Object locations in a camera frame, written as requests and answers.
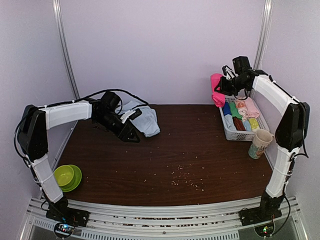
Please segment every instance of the green bowl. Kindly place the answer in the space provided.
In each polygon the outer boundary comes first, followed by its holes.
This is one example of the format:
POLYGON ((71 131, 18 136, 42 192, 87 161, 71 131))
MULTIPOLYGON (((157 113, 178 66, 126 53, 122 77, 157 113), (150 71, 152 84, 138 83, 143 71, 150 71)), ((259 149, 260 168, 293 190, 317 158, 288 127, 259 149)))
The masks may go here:
POLYGON ((74 171, 74 177, 73 177, 74 182, 69 187, 64 187, 64 186, 61 187, 61 190, 64 193, 71 192, 74 189, 76 189, 79 186, 81 179, 82 179, 82 172, 81 172, 80 168, 77 167, 76 165, 69 165, 69 166, 72 167, 73 171, 74 171))
POLYGON ((54 177, 59 187, 68 188, 74 184, 75 181, 74 169, 69 165, 62 165, 54 171, 54 177))

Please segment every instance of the brown towel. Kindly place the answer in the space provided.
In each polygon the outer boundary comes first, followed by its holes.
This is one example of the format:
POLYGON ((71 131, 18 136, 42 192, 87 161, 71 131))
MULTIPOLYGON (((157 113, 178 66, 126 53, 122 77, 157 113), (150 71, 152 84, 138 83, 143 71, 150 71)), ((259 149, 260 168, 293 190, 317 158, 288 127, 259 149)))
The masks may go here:
POLYGON ((234 116, 232 119, 233 119, 234 126, 238 131, 245 131, 246 130, 244 124, 242 123, 242 121, 239 118, 234 116))

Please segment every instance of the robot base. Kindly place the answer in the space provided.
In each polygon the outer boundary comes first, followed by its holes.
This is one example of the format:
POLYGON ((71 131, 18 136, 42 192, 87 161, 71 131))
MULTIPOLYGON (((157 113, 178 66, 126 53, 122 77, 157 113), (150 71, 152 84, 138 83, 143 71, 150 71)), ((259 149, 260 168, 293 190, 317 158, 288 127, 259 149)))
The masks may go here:
MULTIPOLYGON (((75 224, 75 222, 77 222, 78 226, 80 226, 80 227, 86 227, 87 226, 87 222, 88 222, 89 215, 90 215, 90 213, 88 211, 74 209, 74 208, 69 208, 68 210, 70 211, 69 212, 70 215, 74 216, 75 221, 72 219, 72 220, 66 220, 66 221, 63 221, 63 222, 65 222, 66 224, 71 225, 71 226, 73 226, 75 224)), ((52 220, 55 220, 55 221, 62 222, 61 217, 59 215, 55 214, 54 211, 48 210, 46 212, 45 216, 48 219, 52 219, 52 220)))
MULTIPOLYGON (((264 219, 259 218, 258 216, 260 211, 261 211, 260 207, 241 210, 239 212, 239 216, 240 216, 240 221, 242 223, 242 226, 258 224, 258 223, 271 220, 270 216, 267 216, 264 219)), ((282 216, 282 213, 279 209, 275 210, 273 214, 274 214, 274 218, 279 218, 282 216)))

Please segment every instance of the light blue cloth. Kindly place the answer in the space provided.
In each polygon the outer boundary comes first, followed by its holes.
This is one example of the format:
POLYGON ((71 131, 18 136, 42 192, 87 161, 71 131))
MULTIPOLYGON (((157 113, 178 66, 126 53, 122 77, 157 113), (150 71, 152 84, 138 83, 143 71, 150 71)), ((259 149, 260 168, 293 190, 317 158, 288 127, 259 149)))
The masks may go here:
POLYGON ((232 116, 230 114, 225 115, 224 120, 225 120, 225 123, 226 123, 228 129, 230 129, 232 131, 237 131, 235 124, 234 124, 234 120, 232 119, 232 116))
MULTIPOLYGON (((140 105, 142 103, 138 101, 130 101, 127 104, 123 105, 122 111, 120 114, 124 114, 125 112, 133 109, 135 106, 140 105)), ((141 106, 138 107, 141 110, 142 114, 135 118, 134 120, 130 120, 132 124, 145 135, 146 138, 152 137, 160 133, 160 128, 158 126, 157 113, 156 110, 151 109, 149 106, 141 106)))
POLYGON ((244 128, 245 128, 246 131, 248 131, 248 132, 251 132, 251 131, 252 131, 252 130, 251 130, 250 122, 249 122, 248 120, 244 120, 244 121, 243 121, 243 126, 244 126, 244 128))

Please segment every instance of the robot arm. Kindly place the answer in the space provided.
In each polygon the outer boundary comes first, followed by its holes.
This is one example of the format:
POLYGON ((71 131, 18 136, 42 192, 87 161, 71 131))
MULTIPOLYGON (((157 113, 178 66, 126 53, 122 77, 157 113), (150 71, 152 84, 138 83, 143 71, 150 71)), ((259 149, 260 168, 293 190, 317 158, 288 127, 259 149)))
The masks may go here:
POLYGON ((296 156, 304 145, 307 135, 310 107, 284 91, 271 76, 262 70, 253 70, 247 57, 233 59, 236 76, 228 66, 222 68, 226 77, 221 77, 215 91, 232 96, 244 89, 262 94, 281 114, 275 132, 277 157, 269 184, 262 194, 260 207, 239 212, 242 225, 267 221, 270 216, 281 216, 279 207, 285 197, 289 178, 293 173, 296 156))
POLYGON ((49 164, 47 130, 73 121, 92 119, 112 131, 122 141, 138 143, 140 139, 128 119, 134 119, 142 112, 132 109, 119 115, 115 110, 120 101, 120 97, 114 92, 106 91, 99 100, 86 98, 71 103, 62 102, 41 107, 28 105, 25 108, 17 140, 24 153, 23 159, 49 203, 46 214, 48 218, 84 227, 89 213, 68 208, 68 200, 58 186, 49 164))

